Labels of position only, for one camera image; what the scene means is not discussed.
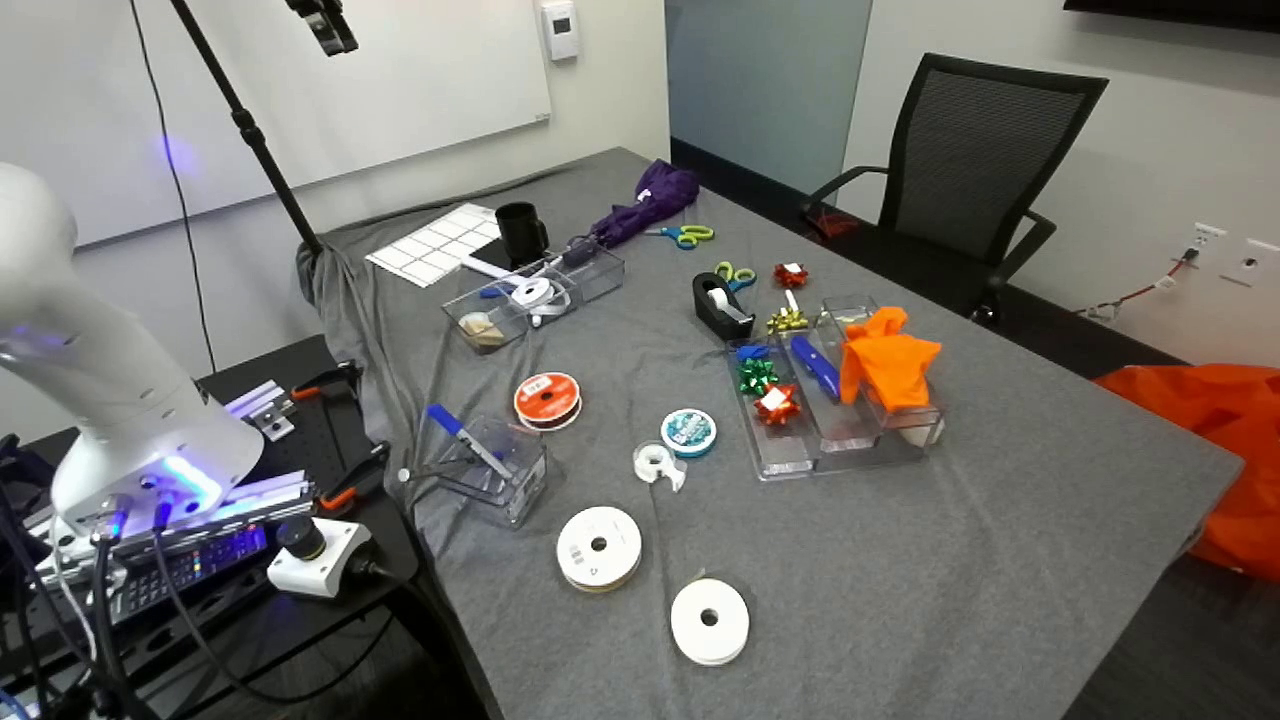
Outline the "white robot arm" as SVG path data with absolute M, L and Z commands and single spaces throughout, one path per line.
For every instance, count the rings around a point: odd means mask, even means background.
M 77 221 L 48 178 L 0 165 L 0 357 L 79 427 L 51 476 L 77 530 L 143 530 L 157 503 L 211 513 L 263 435 L 203 399 L 169 347 L 73 269 Z

